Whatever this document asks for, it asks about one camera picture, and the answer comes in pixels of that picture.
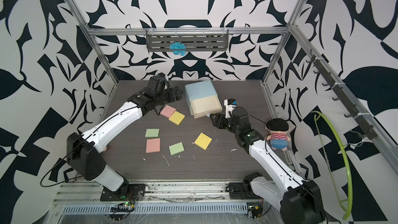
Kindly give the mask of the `yellow sticky note pad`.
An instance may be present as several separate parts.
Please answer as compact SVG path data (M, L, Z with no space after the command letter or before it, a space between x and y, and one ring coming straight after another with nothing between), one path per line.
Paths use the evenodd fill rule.
M180 123L184 120L185 115L175 111L171 117L169 118L169 121L171 121L172 123L176 124L176 125L180 125Z

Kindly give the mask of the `pink sticky note pad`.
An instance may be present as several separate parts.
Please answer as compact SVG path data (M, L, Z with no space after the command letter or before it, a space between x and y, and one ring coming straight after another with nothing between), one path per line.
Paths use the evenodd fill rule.
M166 105L160 112L160 115L166 117L166 118L170 118L174 113L176 112L176 109Z

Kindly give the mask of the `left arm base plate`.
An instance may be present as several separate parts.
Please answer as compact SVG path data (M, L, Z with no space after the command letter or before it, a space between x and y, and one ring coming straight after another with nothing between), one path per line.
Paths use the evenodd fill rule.
M145 195L146 184L132 184L123 183L122 186L116 190L111 191L110 189L103 187L103 191L100 197L101 202L112 202L112 201L134 201L142 198Z

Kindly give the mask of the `light blue drawer box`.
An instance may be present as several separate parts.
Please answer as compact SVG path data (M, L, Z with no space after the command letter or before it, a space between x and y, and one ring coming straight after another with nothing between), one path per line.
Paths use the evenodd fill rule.
M185 85L184 89L185 89L186 102L191 116L193 116L191 101L213 95L218 95L211 80L204 80L201 82L187 84Z

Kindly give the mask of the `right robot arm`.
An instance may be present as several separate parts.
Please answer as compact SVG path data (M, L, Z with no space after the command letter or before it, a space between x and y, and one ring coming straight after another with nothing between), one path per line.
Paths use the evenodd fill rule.
M277 209L285 224L326 224L328 219L318 185L304 180L271 149L265 138L251 127L247 112L239 107L228 114L211 114L212 125L235 135L238 145L253 157L272 178L252 173L245 177L246 194L258 196Z

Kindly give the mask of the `cream drawer tray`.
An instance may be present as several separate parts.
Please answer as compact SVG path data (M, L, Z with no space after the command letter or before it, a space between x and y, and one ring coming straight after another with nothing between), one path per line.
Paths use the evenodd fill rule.
M216 95L203 97L190 102L194 119L206 117L222 111L221 103Z

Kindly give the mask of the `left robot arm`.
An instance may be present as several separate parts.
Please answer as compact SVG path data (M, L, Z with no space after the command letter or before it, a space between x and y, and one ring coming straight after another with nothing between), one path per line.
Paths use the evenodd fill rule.
M116 112L82 133L67 138L66 162L85 180L94 181L111 192L126 193L127 179L107 165L101 152L126 127L154 110L182 99L178 87L154 92L144 88L132 95Z

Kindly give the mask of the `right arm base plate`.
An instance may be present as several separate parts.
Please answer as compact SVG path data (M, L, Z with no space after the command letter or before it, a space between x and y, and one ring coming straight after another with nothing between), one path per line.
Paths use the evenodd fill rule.
M226 192L232 200L259 200L260 197L251 193L245 182L229 183L226 187Z

